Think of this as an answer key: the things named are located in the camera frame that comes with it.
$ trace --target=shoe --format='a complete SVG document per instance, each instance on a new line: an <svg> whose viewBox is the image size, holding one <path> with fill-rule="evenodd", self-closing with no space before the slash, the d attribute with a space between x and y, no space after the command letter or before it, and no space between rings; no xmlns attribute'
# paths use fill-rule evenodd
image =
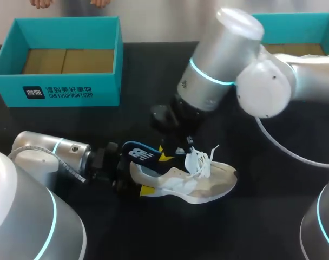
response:
<svg viewBox="0 0 329 260"><path fill-rule="evenodd" d="M190 204L211 202L228 194L237 182L236 169L212 161L213 152L209 158L193 148L186 155L186 171L172 167L165 174L131 162L130 175L134 182L145 186L147 192L142 196L174 195Z"/></svg>

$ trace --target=shoe sole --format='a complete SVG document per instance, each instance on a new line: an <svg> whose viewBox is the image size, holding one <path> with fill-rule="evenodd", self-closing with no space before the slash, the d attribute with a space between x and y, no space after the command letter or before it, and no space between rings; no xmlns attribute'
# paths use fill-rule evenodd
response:
<svg viewBox="0 0 329 260"><path fill-rule="evenodd" d="M163 197L163 196L167 196L167 195L172 195L172 196L177 196L190 204L204 204L204 203L212 202L213 200L219 199L219 198L229 194L232 191L232 189L234 189L234 187L236 186L236 183L237 183L237 178L235 177L235 183L229 190L227 190L224 193L221 193L219 195L208 197L208 198L192 197L192 196L178 193L178 192L175 192L172 190L157 189L157 188L155 188L154 193L143 195L142 197Z"/></svg>

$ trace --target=open shoe box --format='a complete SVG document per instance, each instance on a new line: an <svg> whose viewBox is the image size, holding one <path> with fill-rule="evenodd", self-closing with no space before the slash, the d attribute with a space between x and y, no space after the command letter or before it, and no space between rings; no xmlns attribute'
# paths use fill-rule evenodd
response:
<svg viewBox="0 0 329 260"><path fill-rule="evenodd" d="M8 107L118 106L122 61L117 17L15 19L0 94Z"/></svg>

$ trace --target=black logo on box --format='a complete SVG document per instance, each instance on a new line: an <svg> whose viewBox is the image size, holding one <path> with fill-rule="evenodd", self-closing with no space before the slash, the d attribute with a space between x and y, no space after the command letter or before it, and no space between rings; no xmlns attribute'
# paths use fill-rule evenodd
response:
<svg viewBox="0 0 329 260"><path fill-rule="evenodd" d="M28 99L45 99L41 87L23 87L23 89Z"/></svg>

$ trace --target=shoelace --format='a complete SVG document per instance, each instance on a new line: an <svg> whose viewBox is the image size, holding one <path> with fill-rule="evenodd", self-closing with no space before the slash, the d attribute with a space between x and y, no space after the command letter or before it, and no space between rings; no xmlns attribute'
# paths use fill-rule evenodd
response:
<svg viewBox="0 0 329 260"><path fill-rule="evenodd" d="M211 153L210 153L210 158L208 157L208 155L206 153L197 151L194 147L192 147L192 153L191 156L193 156L194 158L196 157L196 162L192 162L195 163L195 170L196 172L193 172L192 170L190 172L191 176L190 177L194 177L194 176L198 176L198 178L209 178L210 177L210 164L213 161L213 157L214 157L214 151L216 150L216 148L218 148L219 145L217 145L214 149L212 149Z"/></svg>

